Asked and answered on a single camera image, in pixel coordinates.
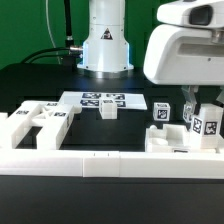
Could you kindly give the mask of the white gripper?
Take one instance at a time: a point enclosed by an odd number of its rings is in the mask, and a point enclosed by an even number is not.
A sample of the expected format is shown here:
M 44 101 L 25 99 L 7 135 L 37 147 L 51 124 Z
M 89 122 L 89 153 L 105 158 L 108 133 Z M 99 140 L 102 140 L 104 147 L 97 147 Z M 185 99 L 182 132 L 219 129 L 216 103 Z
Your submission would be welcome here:
M 193 118 L 200 110 L 195 85 L 224 84 L 224 0 L 176 0 L 158 8 L 157 20 L 144 74 L 155 84 L 184 85 Z M 224 90 L 216 100 L 224 104 Z

